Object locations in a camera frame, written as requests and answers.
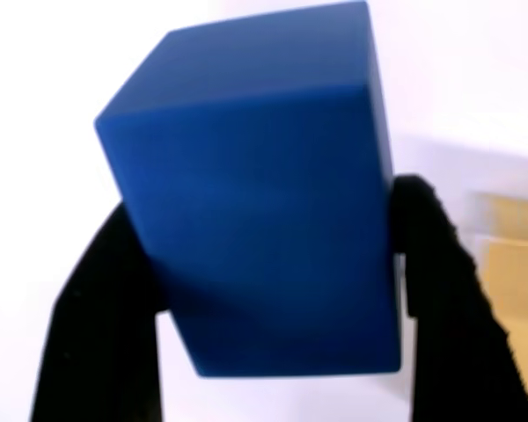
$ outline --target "rectangular block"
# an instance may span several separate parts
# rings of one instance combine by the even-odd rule
[[[96,128],[201,375],[399,369],[366,4],[169,33]]]

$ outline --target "blue box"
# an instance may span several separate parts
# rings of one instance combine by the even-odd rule
[[[399,369],[365,3],[168,33],[96,129],[200,375]]]

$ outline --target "white backdrop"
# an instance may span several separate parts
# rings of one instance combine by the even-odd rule
[[[92,129],[102,106],[170,29],[321,3],[0,2],[0,422],[27,419],[51,305],[119,201]],[[446,143],[528,156],[528,0],[370,5],[396,167],[430,175],[461,220],[465,192],[505,186],[503,167],[465,149],[450,160]],[[505,183],[528,195],[528,170]],[[169,420],[407,420],[407,365],[392,377],[206,382],[170,320],[158,322]]]

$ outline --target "block top face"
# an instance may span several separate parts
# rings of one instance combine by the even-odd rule
[[[272,13],[168,33],[100,118],[368,83],[362,2]]]

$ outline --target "cardboard box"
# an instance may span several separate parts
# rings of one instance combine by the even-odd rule
[[[481,279],[495,316],[510,333],[510,345],[528,389],[528,201],[484,199],[490,236]]]

